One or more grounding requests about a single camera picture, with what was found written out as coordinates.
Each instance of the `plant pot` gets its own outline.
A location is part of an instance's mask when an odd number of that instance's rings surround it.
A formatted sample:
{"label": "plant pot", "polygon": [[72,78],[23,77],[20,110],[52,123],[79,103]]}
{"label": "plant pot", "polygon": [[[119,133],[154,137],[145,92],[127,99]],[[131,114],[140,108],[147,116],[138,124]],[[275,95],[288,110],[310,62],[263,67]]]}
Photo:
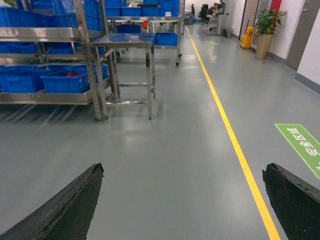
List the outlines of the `plant pot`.
{"label": "plant pot", "polygon": [[272,38],[274,34],[260,34],[258,37],[258,44],[256,46],[255,58],[264,60],[267,58]]}

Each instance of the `wall baseboard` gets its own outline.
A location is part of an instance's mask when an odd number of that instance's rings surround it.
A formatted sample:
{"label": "wall baseboard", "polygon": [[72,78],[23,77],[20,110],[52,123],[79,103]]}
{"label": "wall baseboard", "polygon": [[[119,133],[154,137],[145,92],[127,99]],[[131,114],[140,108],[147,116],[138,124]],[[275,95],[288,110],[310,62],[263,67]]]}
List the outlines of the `wall baseboard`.
{"label": "wall baseboard", "polygon": [[277,62],[281,63],[281,64],[285,64],[286,63],[286,60],[278,55],[275,55],[274,53],[272,52],[269,52],[268,53],[268,56],[274,60],[276,60]]}
{"label": "wall baseboard", "polygon": [[295,80],[305,85],[307,88],[311,89],[312,91],[315,91],[317,94],[320,94],[320,85],[310,80],[309,78],[301,75],[300,73],[296,73]]}

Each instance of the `stainless steel table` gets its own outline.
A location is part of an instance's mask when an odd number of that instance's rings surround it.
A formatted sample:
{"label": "stainless steel table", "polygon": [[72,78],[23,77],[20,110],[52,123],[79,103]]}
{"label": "stainless steel table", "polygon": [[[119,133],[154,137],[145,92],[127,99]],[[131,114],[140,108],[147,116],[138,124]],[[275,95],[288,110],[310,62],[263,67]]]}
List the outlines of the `stainless steel table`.
{"label": "stainless steel table", "polygon": [[[111,85],[113,89],[116,89],[118,98],[107,99],[105,91],[100,90],[101,101],[103,105],[103,112],[108,118],[108,107],[118,106],[141,106],[146,105],[148,108],[149,120],[152,119],[152,98],[156,97],[156,76],[155,76],[155,47],[154,47],[155,33],[109,33],[97,38],[90,43],[90,46],[94,48],[95,52],[98,52],[98,47],[105,47],[108,49],[117,48],[138,48],[145,49],[145,74],[146,82],[142,83],[121,83],[118,81],[118,71],[115,73],[113,64],[109,64],[109,70],[111,73]],[[97,71],[97,77],[99,84],[102,80],[101,61],[99,57],[94,59]],[[120,100],[120,87],[146,87],[147,101],[121,101]]]}

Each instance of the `yellow floor line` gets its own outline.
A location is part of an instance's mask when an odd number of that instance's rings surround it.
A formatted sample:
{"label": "yellow floor line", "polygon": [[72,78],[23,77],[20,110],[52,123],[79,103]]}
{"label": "yellow floor line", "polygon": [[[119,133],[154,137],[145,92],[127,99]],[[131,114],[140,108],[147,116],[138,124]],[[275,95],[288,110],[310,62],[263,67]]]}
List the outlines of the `yellow floor line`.
{"label": "yellow floor line", "polygon": [[233,148],[235,150],[235,153],[236,153],[236,155],[237,155],[237,157],[239,159],[239,162],[240,162],[240,165],[242,167],[243,173],[245,175],[246,181],[247,181],[247,183],[248,183],[248,185],[250,187],[250,190],[252,192],[254,201],[255,201],[255,203],[256,203],[256,205],[258,207],[258,210],[260,212],[261,218],[262,218],[263,223],[265,225],[266,231],[267,231],[267,233],[268,233],[268,235],[269,235],[271,240],[280,240],[279,233],[278,233],[278,231],[276,229],[276,226],[275,226],[275,224],[274,224],[274,222],[273,222],[273,220],[272,220],[272,218],[270,216],[270,213],[268,211],[266,203],[265,203],[265,201],[264,201],[264,199],[263,199],[263,197],[261,195],[261,192],[260,192],[260,190],[258,188],[258,185],[257,185],[257,183],[255,181],[255,178],[254,178],[254,176],[253,176],[253,174],[252,174],[252,172],[250,170],[250,167],[249,167],[248,162],[247,162],[247,160],[245,158],[245,155],[242,152],[242,149],[241,149],[241,147],[239,145],[239,142],[238,142],[238,140],[236,138],[234,130],[231,127],[231,124],[230,124],[230,122],[228,120],[228,117],[226,115],[224,107],[222,106],[221,101],[220,101],[220,99],[218,97],[218,94],[217,94],[217,92],[216,92],[216,90],[215,90],[215,88],[214,88],[214,86],[212,84],[212,81],[211,81],[211,79],[209,77],[209,74],[208,74],[207,69],[206,69],[206,67],[204,65],[204,62],[202,61],[202,59],[200,57],[200,54],[199,54],[198,49],[196,47],[195,41],[193,40],[193,38],[192,38],[192,36],[191,36],[191,34],[189,32],[189,29],[187,27],[186,27],[186,30],[187,30],[187,32],[189,34],[189,37],[191,39],[193,48],[194,48],[195,53],[196,53],[196,55],[197,55],[197,57],[199,59],[199,62],[201,64],[201,67],[202,67],[203,73],[205,75],[205,78],[206,78],[206,80],[207,80],[207,82],[208,82],[208,84],[210,86],[210,89],[211,89],[213,98],[215,100],[215,103],[218,106],[218,109],[219,109],[219,112],[221,114],[222,120],[224,122],[226,130],[227,130],[227,132],[229,134],[229,137],[231,139],[231,142],[232,142]]}

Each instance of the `green floor sign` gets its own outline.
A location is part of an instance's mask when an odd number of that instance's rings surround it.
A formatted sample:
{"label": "green floor sign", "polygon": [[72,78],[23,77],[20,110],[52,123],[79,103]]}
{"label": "green floor sign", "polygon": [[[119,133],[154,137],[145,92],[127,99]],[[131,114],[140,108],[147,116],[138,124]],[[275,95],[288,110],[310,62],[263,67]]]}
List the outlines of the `green floor sign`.
{"label": "green floor sign", "polygon": [[320,180],[320,143],[300,124],[275,126]]}
{"label": "green floor sign", "polygon": [[216,41],[207,41],[207,42],[211,46],[218,46],[218,43]]}

